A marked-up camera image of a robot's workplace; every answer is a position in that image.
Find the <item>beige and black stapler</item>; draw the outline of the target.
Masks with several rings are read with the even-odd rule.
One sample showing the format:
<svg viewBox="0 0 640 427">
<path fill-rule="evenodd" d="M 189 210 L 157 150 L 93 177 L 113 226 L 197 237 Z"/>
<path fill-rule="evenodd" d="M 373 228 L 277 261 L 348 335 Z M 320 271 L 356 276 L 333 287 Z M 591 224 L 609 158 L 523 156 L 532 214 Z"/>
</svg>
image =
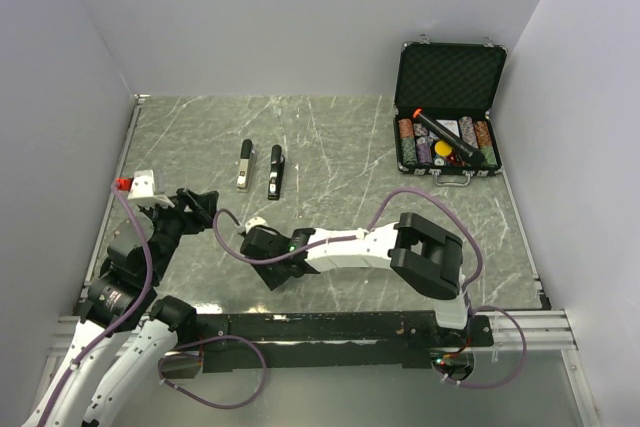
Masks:
<svg viewBox="0 0 640 427">
<path fill-rule="evenodd" d="M 255 160 L 256 152 L 253 141 L 251 139 L 244 139 L 241 145 L 236 180 L 236 188 L 240 192 L 247 192 L 250 188 Z"/>
</svg>

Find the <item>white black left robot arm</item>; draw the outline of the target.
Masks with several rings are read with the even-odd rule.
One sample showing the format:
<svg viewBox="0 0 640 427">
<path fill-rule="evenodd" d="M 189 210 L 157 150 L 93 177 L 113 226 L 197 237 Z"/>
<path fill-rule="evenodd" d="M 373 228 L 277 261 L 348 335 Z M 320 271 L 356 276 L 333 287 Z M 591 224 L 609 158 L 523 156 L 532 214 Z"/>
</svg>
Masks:
<svg viewBox="0 0 640 427">
<path fill-rule="evenodd" d="M 196 310 L 162 280 L 181 239 L 209 229 L 219 194 L 187 188 L 136 197 L 114 188 L 127 217 L 107 248 L 73 338 L 28 426 L 109 426 L 147 371 L 197 336 Z"/>
</svg>

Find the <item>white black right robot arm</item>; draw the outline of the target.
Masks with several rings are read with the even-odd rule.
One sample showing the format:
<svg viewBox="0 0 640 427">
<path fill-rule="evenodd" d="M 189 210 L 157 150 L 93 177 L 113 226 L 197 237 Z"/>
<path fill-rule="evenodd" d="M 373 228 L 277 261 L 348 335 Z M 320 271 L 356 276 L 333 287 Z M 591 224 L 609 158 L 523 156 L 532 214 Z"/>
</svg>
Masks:
<svg viewBox="0 0 640 427">
<path fill-rule="evenodd" d="M 240 253 L 271 290 L 290 278 L 332 270 L 390 270 L 432 301 L 444 343 L 457 345 L 471 333 L 462 289 L 462 240 L 418 214 L 403 213 L 397 222 L 370 231 L 301 228 L 289 237 L 255 225 L 244 234 Z"/>
</svg>

